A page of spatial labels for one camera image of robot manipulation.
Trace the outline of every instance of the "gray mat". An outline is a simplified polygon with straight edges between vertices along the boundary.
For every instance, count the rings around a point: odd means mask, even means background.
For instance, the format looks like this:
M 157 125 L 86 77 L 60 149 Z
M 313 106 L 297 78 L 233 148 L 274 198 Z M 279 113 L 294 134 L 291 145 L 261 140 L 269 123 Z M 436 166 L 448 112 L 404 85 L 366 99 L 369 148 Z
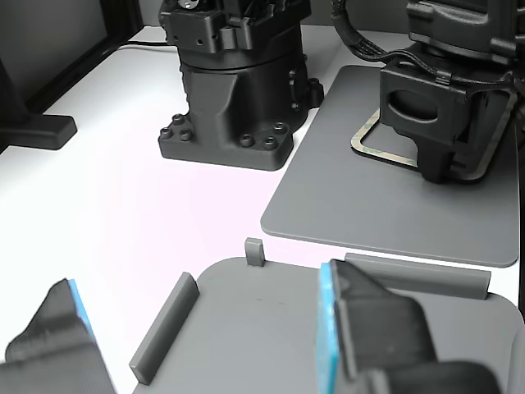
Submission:
M 518 259 L 516 142 L 508 133 L 487 178 L 434 185 L 357 155 L 352 136 L 379 108 L 379 70 L 341 69 L 262 216 L 271 236 L 492 267 Z M 367 146 L 416 158 L 380 125 Z
M 186 301 L 194 302 L 193 308 L 153 381 L 139 384 L 134 393 L 315 394 L 317 275 L 316 269 L 282 263 L 250 267 L 245 258 L 211 266 L 197 281 L 198 299 Z M 177 286 L 191 282 L 182 277 Z M 172 294 L 179 295 L 168 299 L 163 311 L 179 309 L 178 298 L 188 292 Z M 402 294 L 425 309 L 440 360 L 482 363 L 495 373 L 503 393 L 523 392 L 523 320 L 510 302 L 498 295 L 474 300 Z M 166 322 L 162 311 L 159 317 Z M 152 328 L 160 326 L 156 321 Z M 169 347 L 169 330 L 153 334 L 158 338 L 141 347 Z

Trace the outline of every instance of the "black monitor stand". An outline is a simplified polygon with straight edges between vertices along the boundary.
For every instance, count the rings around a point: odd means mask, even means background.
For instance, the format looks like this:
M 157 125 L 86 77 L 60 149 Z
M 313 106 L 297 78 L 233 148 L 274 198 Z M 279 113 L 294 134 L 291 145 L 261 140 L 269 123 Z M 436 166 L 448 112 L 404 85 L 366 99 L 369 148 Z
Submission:
M 30 113 L 0 60 L 0 152 L 9 145 L 60 149 L 75 133 L 72 117 Z

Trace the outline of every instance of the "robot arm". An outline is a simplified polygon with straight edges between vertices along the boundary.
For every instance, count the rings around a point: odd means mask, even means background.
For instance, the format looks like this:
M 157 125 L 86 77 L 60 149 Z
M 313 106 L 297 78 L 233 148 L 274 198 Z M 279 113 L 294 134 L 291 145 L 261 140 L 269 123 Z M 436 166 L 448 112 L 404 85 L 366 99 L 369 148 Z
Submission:
M 352 53 L 384 62 L 381 122 L 418 146 L 429 181 L 477 181 L 504 131 L 523 119 L 524 8 L 516 1 L 409 1 L 409 48 L 387 52 L 351 24 L 346 0 L 332 20 Z

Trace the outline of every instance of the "white tabletop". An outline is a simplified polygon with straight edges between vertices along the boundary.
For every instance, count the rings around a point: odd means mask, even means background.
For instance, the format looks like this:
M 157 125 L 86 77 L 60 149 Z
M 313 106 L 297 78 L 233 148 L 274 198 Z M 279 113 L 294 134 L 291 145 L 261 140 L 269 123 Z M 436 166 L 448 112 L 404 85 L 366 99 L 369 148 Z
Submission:
M 384 48 L 409 44 L 368 36 Z M 135 39 L 164 35 L 148 27 Z M 304 51 L 325 91 L 342 66 L 360 63 L 331 27 L 306 26 Z M 244 255 L 249 236 L 263 239 L 267 259 L 308 267 L 347 252 L 381 255 L 265 235 L 259 220 L 287 166 L 259 172 L 162 158 L 159 130 L 186 111 L 174 49 L 121 49 L 48 111 L 79 127 L 63 149 L 0 154 L 0 348 L 53 283 L 74 278 L 116 389 L 127 394 L 136 384 L 128 363 L 182 272 L 196 278 Z M 296 148 L 315 113 L 295 133 Z M 489 290 L 517 305 L 519 265 L 491 271 Z

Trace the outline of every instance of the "gray tray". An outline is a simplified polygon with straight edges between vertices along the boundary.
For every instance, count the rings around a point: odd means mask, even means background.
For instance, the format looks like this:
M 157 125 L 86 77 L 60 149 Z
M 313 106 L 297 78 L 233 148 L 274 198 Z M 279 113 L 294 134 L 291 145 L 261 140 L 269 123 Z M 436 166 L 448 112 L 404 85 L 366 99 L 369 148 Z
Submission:
M 352 136 L 379 108 L 379 70 L 347 66 L 329 90 L 261 219 L 271 236 L 403 256 L 508 267 L 518 259 L 515 137 L 487 178 L 433 185 L 357 155 Z M 366 145 L 416 158 L 412 140 L 378 126 Z
M 135 394 L 315 394 L 318 270 L 266 262 L 261 241 L 246 245 L 246 258 L 177 282 L 130 362 Z M 486 293 L 490 273 L 354 258 L 390 288 L 434 293 L 398 291 L 422 304 L 440 360 L 483 363 L 503 393 L 525 392 L 523 319 Z M 455 292 L 464 297 L 439 294 Z

